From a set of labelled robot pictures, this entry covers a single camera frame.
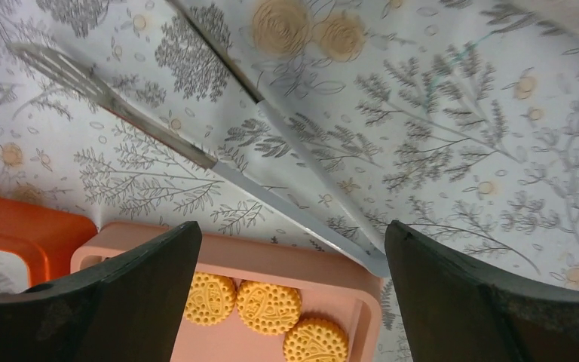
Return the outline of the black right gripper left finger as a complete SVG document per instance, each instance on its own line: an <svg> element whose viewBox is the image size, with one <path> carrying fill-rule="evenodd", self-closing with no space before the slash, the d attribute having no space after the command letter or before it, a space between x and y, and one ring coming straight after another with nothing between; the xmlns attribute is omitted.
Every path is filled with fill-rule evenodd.
<svg viewBox="0 0 579 362"><path fill-rule="evenodd" d="M168 361L201 248L196 222L18 294L0 294L0 361Z"/></svg>

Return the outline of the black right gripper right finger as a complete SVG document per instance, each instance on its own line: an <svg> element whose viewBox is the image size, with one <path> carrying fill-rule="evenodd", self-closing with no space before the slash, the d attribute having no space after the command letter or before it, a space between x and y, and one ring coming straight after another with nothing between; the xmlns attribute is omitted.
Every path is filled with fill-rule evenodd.
<svg viewBox="0 0 579 362"><path fill-rule="evenodd" d="M385 233L415 361L579 361L579 291L524 278L394 220Z"/></svg>

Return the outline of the orange cookie box with liners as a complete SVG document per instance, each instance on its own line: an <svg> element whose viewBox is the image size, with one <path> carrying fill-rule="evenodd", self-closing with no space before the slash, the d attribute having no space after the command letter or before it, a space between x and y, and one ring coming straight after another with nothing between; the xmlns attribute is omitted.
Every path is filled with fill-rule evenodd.
<svg viewBox="0 0 579 362"><path fill-rule="evenodd" d="M68 275L74 252L96 234L86 216L0 197L0 251L26 263L30 287Z"/></svg>

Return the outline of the metal serving tongs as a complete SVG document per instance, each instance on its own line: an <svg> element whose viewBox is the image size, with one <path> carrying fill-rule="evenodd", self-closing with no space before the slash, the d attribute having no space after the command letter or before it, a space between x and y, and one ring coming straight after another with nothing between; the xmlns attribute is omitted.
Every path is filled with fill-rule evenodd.
<svg viewBox="0 0 579 362"><path fill-rule="evenodd" d="M178 19L189 26L202 44L209 48L211 54L228 71L228 74L237 81L241 89L281 135L282 140L285 141L290 150L299 156L306 170L309 170L319 180L322 187L328 190L342 211L355 221L374 247L374 251L367 253L355 241L341 235L306 210L249 178L244 172L237 170L233 164L227 164L219 157L216 147L207 143L195 143L168 130L152 116L132 106L93 70L77 60L37 43L9 42L7 47L13 55L43 75L93 101L102 109L141 130L144 134L199 168L209 170L222 177L242 192L253 196L277 211L289 222L301 228L302 231L355 261L368 272L380 278L388 277L390 268L381 235L365 218L359 207L337 186L336 181L311 154L311 151L290 130L284 114L276 110L262 92L243 74L239 66L230 58L225 47L215 40L186 5L181 1L169 1L168 5L176 12Z"/></svg>

